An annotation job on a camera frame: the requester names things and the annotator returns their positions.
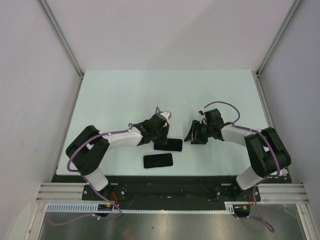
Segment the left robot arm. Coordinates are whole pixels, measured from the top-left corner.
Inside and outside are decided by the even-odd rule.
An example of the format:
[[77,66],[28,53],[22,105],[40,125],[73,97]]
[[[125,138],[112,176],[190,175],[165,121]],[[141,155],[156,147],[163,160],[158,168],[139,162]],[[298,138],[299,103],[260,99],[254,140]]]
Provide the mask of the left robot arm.
[[151,142],[165,145],[168,141],[169,120],[172,113],[156,110],[140,123],[130,123],[128,129],[101,133],[94,125],[87,126],[67,147],[67,170],[79,173],[93,188],[100,200],[110,196],[109,181],[100,169],[107,151],[127,146],[141,146]]

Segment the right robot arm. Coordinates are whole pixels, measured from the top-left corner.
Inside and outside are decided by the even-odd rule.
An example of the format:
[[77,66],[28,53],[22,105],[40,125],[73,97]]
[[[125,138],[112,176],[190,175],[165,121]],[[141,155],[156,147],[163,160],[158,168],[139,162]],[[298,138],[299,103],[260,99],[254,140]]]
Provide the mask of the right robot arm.
[[246,148],[250,166],[236,177],[236,185],[230,188],[231,196],[242,201],[249,189],[269,177],[277,177],[291,163],[291,156],[277,131],[272,127],[256,130],[224,122],[218,109],[200,111],[201,120],[193,120],[185,142],[205,145],[209,138],[231,142]]

